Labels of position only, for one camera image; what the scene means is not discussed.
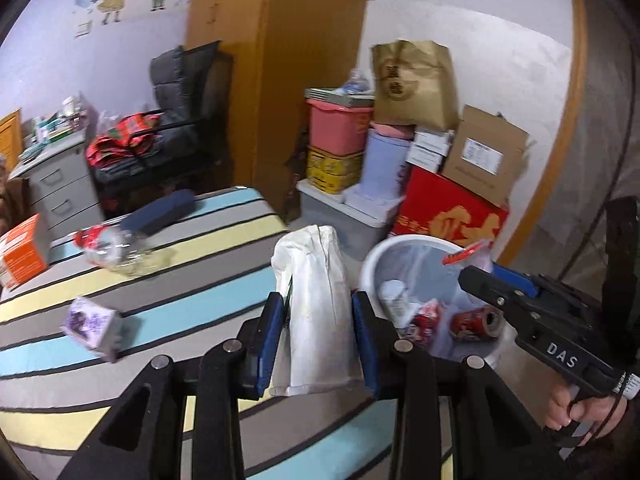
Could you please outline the person's right hand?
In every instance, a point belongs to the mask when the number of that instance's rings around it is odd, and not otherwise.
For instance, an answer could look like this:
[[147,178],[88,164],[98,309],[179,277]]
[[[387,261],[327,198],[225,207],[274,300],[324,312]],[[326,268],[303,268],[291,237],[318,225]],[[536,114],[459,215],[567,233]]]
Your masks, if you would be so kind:
[[544,426],[558,431],[571,422],[588,422],[591,429],[580,441],[580,446],[583,446],[593,437],[609,434],[623,419],[628,401],[626,398],[621,398],[618,403],[615,401],[615,396],[607,396],[573,402],[570,386],[559,379],[550,391]]

